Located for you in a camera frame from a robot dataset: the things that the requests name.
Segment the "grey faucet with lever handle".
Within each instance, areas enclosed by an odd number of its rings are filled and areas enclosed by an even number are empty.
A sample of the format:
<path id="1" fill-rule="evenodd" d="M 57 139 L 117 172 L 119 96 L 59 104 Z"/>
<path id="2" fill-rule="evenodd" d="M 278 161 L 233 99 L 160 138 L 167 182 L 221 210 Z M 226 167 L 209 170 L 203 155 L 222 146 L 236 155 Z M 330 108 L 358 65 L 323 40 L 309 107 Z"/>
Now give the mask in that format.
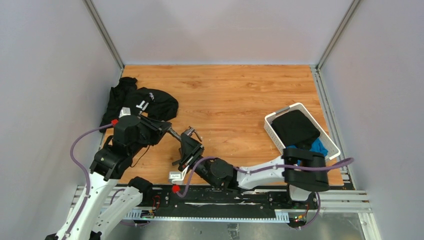
<path id="1" fill-rule="evenodd" d="M 195 135 L 197 137 L 197 139 L 202 142 L 203 138 L 198 134 L 198 132 L 196 131 L 196 129 L 194 127 L 189 126 L 183 133 L 179 134 L 177 133 L 172 127 L 170 127 L 167 131 L 172 137 L 174 137 L 175 139 L 177 139 L 179 142 L 181 142 L 181 135 L 185 134 L 188 137 L 192 137 L 193 135 Z"/>

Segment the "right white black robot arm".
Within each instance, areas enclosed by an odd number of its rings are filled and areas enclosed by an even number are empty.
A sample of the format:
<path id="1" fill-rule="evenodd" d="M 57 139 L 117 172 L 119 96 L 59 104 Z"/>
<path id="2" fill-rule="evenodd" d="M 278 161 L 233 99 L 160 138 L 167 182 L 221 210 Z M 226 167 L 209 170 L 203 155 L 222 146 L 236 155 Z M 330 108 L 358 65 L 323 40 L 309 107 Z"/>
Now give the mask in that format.
<path id="1" fill-rule="evenodd" d="M 240 193 L 258 186 L 284 182 L 289 187 L 286 203 L 294 209 L 306 202 L 312 192 L 329 190 L 328 169 L 323 154 L 298 148 L 285 148 L 281 156 L 250 167 L 236 167 L 219 157 L 204 157 L 203 145 L 191 136 L 180 136 L 179 170 L 197 174 L 209 185 Z"/>

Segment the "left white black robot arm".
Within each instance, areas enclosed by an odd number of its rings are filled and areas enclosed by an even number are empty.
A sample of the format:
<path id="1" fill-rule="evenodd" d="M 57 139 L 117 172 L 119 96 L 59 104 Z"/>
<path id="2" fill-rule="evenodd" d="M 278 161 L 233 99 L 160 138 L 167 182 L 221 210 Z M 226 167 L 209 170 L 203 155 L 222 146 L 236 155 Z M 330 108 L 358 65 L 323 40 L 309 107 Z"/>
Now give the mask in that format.
<path id="1" fill-rule="evenodd" d="M 154 199 L 153 185 L 142 177 L 133 178 L 118 199 L 106 209 L 104 203 L 134 156 L 143 148 L 157 145 L 170 130 L 172 123 L 146 116 L 124 115 L 104 128 L 113 128 L 103 147 L 94 155 L 86 169 L 74 157 L 82 170 L 86 185 L 63 226 L 46 236 L 47 240 L 104 240 L 134 207 L 150 205 Z"/>

